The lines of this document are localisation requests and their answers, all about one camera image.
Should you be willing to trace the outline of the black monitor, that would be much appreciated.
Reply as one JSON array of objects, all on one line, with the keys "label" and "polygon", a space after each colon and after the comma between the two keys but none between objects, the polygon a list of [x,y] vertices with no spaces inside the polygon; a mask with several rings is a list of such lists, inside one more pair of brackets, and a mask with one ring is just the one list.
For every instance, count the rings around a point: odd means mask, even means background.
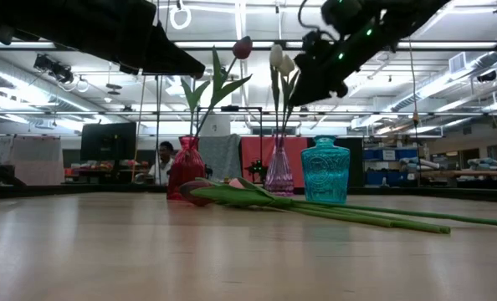
[{"label": "black monitor", "polygon": [[137,124],[89,124],[82,130],[82,161],[122,161],[134,157]]}]

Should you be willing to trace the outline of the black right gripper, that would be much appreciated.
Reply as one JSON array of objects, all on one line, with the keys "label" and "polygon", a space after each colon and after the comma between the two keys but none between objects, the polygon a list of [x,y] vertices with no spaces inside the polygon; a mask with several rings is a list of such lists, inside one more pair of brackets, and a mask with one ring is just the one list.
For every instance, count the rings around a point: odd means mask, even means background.
[{"label": "black right gripper", "polygon": [[327,40],[321,31],[311,31],[302,39],[302,52],[295,57],[300,75],[289,98],[293,106],[307,105],[348,94],[345,79],[376,53],[394,49],[398,32],[384,25],[368,23],[342,40]]}]

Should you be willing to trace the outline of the red glass vase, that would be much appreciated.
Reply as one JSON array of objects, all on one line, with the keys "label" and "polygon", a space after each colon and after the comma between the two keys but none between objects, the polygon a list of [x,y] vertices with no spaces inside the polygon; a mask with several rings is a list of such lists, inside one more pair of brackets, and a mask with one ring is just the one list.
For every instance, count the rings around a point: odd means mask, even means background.
[{"label": "red glass vase", "polygon": [[181,186],[198,177],[205,177],[205,165],[198,152],[199,139],[193,136],[179,138],[181,149],[177,152],[171,166],[167,186],[167,199],[169,201],[184,201]]}]

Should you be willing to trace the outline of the pink cloth panel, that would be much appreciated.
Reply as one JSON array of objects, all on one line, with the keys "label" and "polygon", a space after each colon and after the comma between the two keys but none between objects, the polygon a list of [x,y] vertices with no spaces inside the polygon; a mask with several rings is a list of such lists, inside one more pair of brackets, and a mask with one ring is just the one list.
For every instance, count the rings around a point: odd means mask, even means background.
[{"label": "pink cloth panel", "polygon": [[61,139],[57,136],[17,136],[10,155],[14,176],[27,186],[57,186],[64,182]]}]

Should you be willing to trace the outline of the white artificial tulip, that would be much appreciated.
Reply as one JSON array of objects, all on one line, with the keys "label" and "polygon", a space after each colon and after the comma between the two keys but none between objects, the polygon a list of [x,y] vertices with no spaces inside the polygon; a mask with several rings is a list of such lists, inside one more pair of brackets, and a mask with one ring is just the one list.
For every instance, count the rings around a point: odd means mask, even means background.
[{"label": "white artificial tulip", "polygon": [[295,91],[296,82],[299,76],[299,70],[295,62],[288,54],[285,54],[282,64],[279,66],[281,76],[282,93],[283,93],[283,119],[280,130],[281,139],[285,138],[285,130],[294,106],[291,104],[291,96]]},{"label": "white artificial tulip", "polygon": [[283,49],[280,44],[274,44],[269,54],[269,69],[271,75],[271,89],[274,99],[275,111],[275,140],[279,139],[279,67],[283,63]]}]

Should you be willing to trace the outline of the red panel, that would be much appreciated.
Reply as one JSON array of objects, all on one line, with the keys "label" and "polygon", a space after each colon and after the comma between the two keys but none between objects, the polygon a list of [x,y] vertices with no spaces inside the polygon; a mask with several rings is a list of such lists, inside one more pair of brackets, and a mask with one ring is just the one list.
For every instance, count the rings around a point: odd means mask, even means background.
[{"label": "red panel", "polygon": [[[252,176],[249,167],[253,162],[260,159],[260,138],[258,136],[241,137],[241,163],[243,178],[250,181],[259,181],[259,175]],[[305,137],[287,136],[284,139],[285,154],[289,161],[289,168],[293,175],[294,188],[305,186],[304,173],[302,171],[301,151],[308,147],[308,139]],[[274,150],[274,139],[271,136],[263,138],[263,160],[264,166],[269,164]]]}]

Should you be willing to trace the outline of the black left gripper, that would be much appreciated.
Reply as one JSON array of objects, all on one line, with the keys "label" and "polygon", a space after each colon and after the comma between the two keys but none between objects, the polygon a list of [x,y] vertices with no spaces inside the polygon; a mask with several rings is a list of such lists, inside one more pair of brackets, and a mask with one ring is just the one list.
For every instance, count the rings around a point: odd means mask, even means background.
[{"label": "black left gripper", "polygon": [[178,48],[148,0],[0,0],[0,42],[41,39],[119,64],[143,75],[188,75],[205,66]]}]

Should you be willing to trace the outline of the purple glass vase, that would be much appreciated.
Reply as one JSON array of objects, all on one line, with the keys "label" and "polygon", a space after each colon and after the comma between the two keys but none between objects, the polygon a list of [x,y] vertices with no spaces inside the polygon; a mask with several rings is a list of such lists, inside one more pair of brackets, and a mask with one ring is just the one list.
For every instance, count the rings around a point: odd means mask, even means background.
[{"label": "purple glass vase", "polygon": [[274,140],[274,150],[269,160],[264,187],[267,191],[279,196],[294,194],[294,179],[282,135],[278,135]]}]

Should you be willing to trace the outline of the teal glass vase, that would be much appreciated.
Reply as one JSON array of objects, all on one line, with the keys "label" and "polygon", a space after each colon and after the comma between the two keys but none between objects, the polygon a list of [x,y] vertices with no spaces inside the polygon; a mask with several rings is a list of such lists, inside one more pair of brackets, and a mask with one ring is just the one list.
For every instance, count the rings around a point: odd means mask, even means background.
[{"label": "teal glass vase", "polygon": [[316,136],[315,146],[301,152],[308,202],[346,203],[351,155],[349,149],[334,145],[335,140]]}]

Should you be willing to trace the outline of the dark red artificial tulip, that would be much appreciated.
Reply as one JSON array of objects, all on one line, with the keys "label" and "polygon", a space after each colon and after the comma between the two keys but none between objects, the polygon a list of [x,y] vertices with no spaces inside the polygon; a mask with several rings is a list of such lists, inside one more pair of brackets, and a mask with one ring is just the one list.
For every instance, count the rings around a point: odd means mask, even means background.
[{"label": "dark red artificial tulip", "polygon": [[323,217],[343,222],[356,222],[370,226],[401,228],[437,234],[451,233],[451,229],[446,226],[415,222],[380,214],[355,212],[351,209],[332,209],[295,201],[286,196],[274,195],[260,186],[239,179],[233,180],[231,184],[216,183],[205,179],[189,181],[181,186],[180,191],[188,202],[198,207],[204,207],[210,203],[237,208],[268,207],[312,217]]}]

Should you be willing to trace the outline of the grey cloth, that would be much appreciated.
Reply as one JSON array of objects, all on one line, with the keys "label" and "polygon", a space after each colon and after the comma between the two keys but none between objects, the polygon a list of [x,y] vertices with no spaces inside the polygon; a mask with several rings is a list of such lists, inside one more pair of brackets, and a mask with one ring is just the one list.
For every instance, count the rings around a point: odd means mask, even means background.
[{"label": "grey cloth", "polygon": [[199,153],[208,169],[212,170],[211,179],[221,181],[241,177],[239,154],[239,135],[204,136],[199,141]]}]

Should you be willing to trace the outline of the blue storage bins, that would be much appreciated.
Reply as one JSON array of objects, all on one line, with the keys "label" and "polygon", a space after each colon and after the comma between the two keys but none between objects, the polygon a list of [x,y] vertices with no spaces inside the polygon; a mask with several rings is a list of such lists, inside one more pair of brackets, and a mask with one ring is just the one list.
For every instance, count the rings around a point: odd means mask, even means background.
[{"label": "blue storage bins", "polygon": [[404,147],[363,150],[366,186],[415,186],[418,151]]}]

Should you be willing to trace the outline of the person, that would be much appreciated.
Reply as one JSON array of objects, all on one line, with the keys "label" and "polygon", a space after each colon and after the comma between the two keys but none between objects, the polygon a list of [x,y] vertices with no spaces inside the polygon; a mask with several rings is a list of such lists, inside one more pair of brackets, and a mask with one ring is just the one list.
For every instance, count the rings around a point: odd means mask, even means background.
[{"label": "person", "polygon": [[170,171],[174,162],[173,145],[168,141],[159,144],[156,152],[156,162],[151,166],[148,175],[154,179],[158,186],[167,186],[169,182]]}]

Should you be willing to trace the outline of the pink artificial tulip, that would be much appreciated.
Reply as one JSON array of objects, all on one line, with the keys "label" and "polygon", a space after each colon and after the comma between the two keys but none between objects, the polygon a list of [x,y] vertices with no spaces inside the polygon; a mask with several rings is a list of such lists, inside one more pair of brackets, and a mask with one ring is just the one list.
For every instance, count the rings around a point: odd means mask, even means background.
[{"label": "pink artificial tulip", "polygon": [[451,228],[443,225],[414,221],[412,218],[423,217],[497,226],[497,220],[494,219],[463,217],[434,212],[404,211],[381,207],[298,201],[287,196],[274,195],[243,178],[236,178],[228,183],[207,181],[204,187],[194,188],[190,191],[190,194],[225,207],[271,208],[341,222],[354,222],[369,226],[400,228],[437,234],[449,234],[451,233]]}]

